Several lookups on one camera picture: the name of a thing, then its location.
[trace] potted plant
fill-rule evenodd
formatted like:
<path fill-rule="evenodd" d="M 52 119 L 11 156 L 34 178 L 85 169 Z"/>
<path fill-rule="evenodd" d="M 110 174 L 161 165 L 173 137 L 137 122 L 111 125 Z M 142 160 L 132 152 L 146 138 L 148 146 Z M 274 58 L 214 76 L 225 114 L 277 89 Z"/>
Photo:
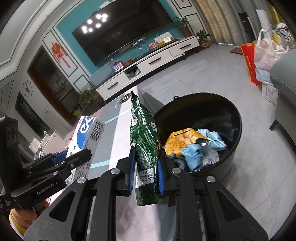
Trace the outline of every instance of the potted plant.
<path fill-rule="evenodd" d="M 173 19 L 173 24 L 177 29 L 180 29 L 182 34 L 184 35 L 185 38 L 188 38 L 192 36 L 188 26 L 189 26 L 189 19 L 187 18 L 174 18 Z"/>
<path fill-rule="evenodd" d="M 93 91 L 94 91 L 94 88 L 91 87 L 91 88 L 84 90 L 80 94 L 79 105 L 82 108 L 86 108 L 94 100 Z"/>
<path fill-rule="evenodd" d="M 200 43 L 200 46 L 203 49 L 209 48 L 210 45 L 209 45 L 209 41 L 207 40 L 207 36 L 212 36 L 212 35 L 207 34 L 204 29 L 195 34 L 198 39 L 198 42 Z"/>

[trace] drawer handle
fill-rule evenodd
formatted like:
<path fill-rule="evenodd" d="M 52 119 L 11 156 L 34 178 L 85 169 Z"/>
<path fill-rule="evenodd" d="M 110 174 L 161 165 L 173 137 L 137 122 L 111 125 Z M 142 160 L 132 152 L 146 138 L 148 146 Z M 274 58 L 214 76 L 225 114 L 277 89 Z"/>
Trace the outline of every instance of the drawer handle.
<path fill-rule="evenodd" d="M 191 44 L 185 45 L 184 47 L 181 47 L 180 49 L 184 49 L 184 48 L 187 48 L 189 46 L 191 46 Z"/>
<path fill-rule="evenodd" d="M 114 85 L 110 86 L 107 90 L 111 90 L 116 85 L 118 85 L 118 82 L 116 82 Z"/>
<path fill-rule="evenodd" d="M 155 63 L 155 62 L 157 62 L 157 61 L 159 61 L 159 60 L 161 60 L 161 57 L 159 57 L 158 59 L 156 59 L 156 60 L 152 61 L 152 62 L 151 62 L 151 63 L 149 63 L 149 64 L 153 64 L 153 63 Z"/>

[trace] expiration date label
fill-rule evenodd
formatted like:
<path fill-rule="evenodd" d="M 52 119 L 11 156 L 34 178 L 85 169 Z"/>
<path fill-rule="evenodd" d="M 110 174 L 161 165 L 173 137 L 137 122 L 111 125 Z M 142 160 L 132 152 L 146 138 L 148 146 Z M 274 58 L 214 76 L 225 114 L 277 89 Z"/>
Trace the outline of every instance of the expiration date label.
<path fill-rule="evenodd" d="M 153 183 L 153 182 L 154 182 L 153 168 L 138 172 L 138 175 L 136 177 L 136 188 L 149 183 Z"/>

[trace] red chinese knot decoration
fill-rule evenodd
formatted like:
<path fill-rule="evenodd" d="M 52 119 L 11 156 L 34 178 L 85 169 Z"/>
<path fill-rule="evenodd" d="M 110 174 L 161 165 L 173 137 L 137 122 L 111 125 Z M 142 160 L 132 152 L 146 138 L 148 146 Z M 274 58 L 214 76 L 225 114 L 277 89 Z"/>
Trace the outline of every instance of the red chinese knot decoration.
<path fill-rule="evenodd" d="M 64 63 L 68 66 L 68 68 L 70 68 L 70 65 L 63 57 L 68 55 L 61 45 L 59 45 L 58 43 L 52 43 L 52 54 L 59 63 L 61 63 L 60 59 L 62 59 Z"/>

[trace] white drawer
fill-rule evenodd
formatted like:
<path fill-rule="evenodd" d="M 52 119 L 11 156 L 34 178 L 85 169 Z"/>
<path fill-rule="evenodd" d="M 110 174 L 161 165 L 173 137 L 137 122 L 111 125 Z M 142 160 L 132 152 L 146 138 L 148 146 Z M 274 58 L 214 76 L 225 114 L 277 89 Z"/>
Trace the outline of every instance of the white drawer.
<path fill-rule="evenodd" d="M 129 79 L 123 72 L 112 80 L 106 82 L 104 85 L 100 86 L 97 89 L 97 92 L 103 97 L 103 99 L 106 99 L 106 97 L 110 97 L 121 90 L 127 82 L 129 82 Z"/>
<path fill-rule="evenodd" d="M 163 62 L 166 62 L 171 58 L 172 55 L 170 54 L 169 50 L 166 49 L 137 64 L 137 67 L 142 73 L 144 73 L 150 69 L 161 66 Z"/>
<path fill-rule="evenodd" d="M 173 57 L 176 57 L 179 54 L 182 54 L 184 52 L 186 52 L 189 49 L 195 48 L 199 46 L 199 42 L 197 40 L 197 38 L 192 38 L 189 40 L 186 40 L 184 42 L 181 42 L 173 47 L 170 47 L 170 53 Z"/>

